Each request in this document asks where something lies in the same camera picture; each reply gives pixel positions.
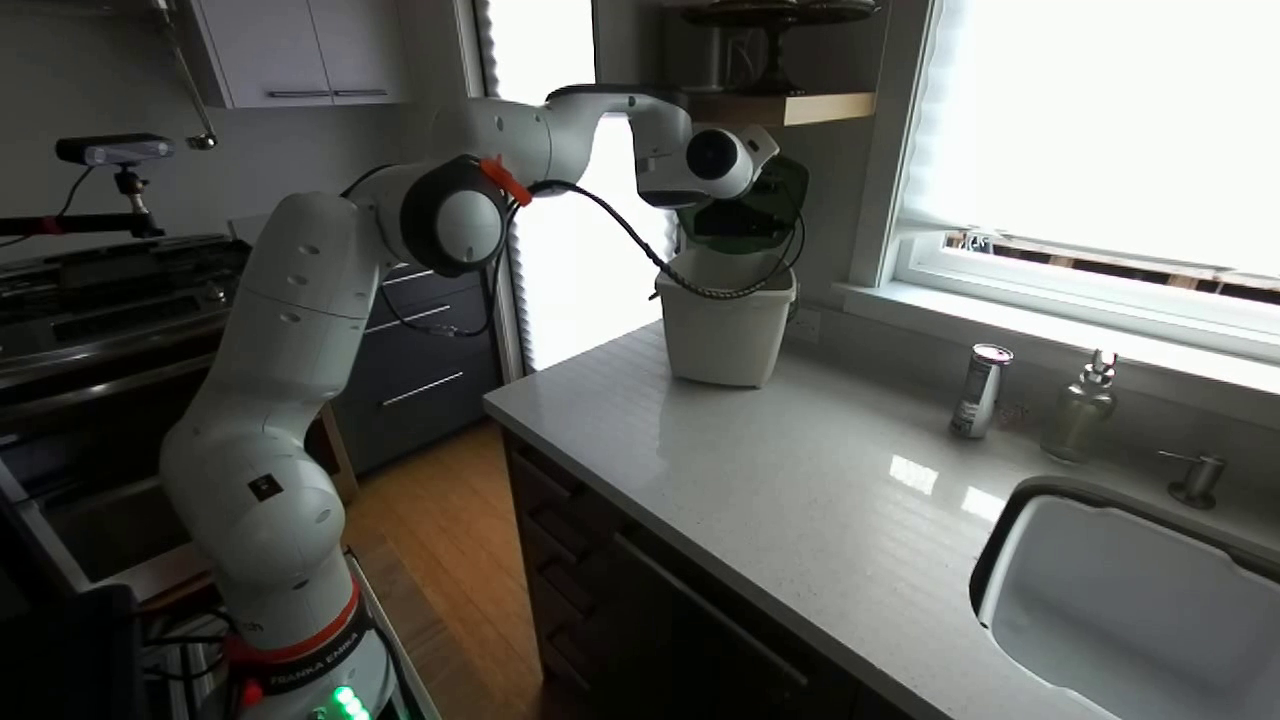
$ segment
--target cabinet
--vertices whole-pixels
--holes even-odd
[[[502,384],[482,274],[383,282],[343,398],[332,401],[356,475],[484,416]]]
[[[188,0],[188,48],[225,109],[413,101],[408,0]]]
[[[504,448],[540,662],[594,717],[906,717],[574,472]]]

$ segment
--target cabinet door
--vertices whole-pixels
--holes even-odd
[[[332,105],[309,0],[195,0],[229,109]]]
[[[327,71],[332,105],[394,105],[413,97],[406,0],[314,0],[322,61]]]

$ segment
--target white robot link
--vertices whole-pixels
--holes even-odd
[[[287,196],[240,276],[221,352],[168,432],[160,475],[231,617],[235,717],[383,707],[398,668],[339,554],[343,504],[305,451],[350,384],[379,274],[464,274],[504,250],[525,186],[582,181],[600,117],[623,112],[649,204],[729,200],[779,151],[761,128],[695,128],[635,91],[569,89],[546,109],[470,101],[438,138],[451,162],[398,166],[350,196]]]

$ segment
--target sink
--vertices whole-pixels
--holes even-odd
[[[974,578],[1023,672],[1125,720],[1276,720],[1280,586],[1137,508],[1023,498]]]

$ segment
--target soap dispenser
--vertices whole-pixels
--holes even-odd
[[[1119,357],[1095,350],[1081,375],[1056,398],[1040,448],[1061,459],[1086,465],[1101,425],[1116,413],[1116,365]]]

